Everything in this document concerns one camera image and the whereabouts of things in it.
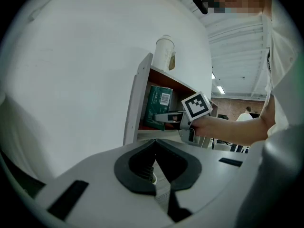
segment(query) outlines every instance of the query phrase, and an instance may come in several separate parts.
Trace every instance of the barcode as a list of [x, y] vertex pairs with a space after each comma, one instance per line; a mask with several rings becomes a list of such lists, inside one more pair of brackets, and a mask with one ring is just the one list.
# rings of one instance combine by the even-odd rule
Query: barcode
[[170, 95], [162, 93], [161, 94], [161, 105], [169, 105]]

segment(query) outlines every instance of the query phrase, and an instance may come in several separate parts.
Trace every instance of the person in white shirt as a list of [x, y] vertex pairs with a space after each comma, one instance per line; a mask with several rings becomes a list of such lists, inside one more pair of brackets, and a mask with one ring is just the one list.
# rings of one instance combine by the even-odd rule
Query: person in white shirt
[[252, 119], [252, 116], [250, 115], [250, 113], [251, 113], [251, 107], [250, 107], [250, 106], [247, 106], [245, 112], [242, 113], [242, 114], [238, 117], [237, 122], [242, 122], [242, 121], [251, 120], [251, 119]]
[[288, 127], [287, 118], [271, 91], [281, 81], [298, 55], [303, 53], [303, 41], [292, 19], [278, 0], [214, 0], [231, 8], [231, 12], [266, 15], [272, 23], [270, 68], [267, 97], [259, 118], [235, 122], [204, 116], [193, 121], [195, 133], [244, 146], [265, 140]]

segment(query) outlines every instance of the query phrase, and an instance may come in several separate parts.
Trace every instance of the ceiling light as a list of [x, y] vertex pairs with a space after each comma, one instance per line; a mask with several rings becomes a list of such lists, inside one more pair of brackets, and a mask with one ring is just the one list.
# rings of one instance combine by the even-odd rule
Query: ceiling light
[[220, 93], [221, 93], [222, 95], [225, 94], [225, 92], [224, 92], [222, 86], [218, 86], [218, 90], [220, 91]]

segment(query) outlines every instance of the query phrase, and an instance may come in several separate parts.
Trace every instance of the brick wall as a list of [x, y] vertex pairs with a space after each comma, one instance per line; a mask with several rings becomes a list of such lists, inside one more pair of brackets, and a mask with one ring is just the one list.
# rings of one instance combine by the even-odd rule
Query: brick wall
[[251, 113], [261, 114], [264, 101], [246, 101], [234, 99], [211, 98], [218, 105], [218, 114], [227, 115], [229, 120], [236, 121], [241, 113], [245, 112], [247, 106], [251, 107]]

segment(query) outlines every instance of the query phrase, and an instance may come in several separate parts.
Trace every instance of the ceiling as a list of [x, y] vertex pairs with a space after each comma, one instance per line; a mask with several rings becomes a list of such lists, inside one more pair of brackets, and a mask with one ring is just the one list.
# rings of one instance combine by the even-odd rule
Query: ceiling
[[[271, 27], [264, 16], [203, 15], [192, 0], [181, 1], [205, 26], [212, 57], [212, 97], [264, 100]], [[222, 86], [222, 95], [217, 86]]]

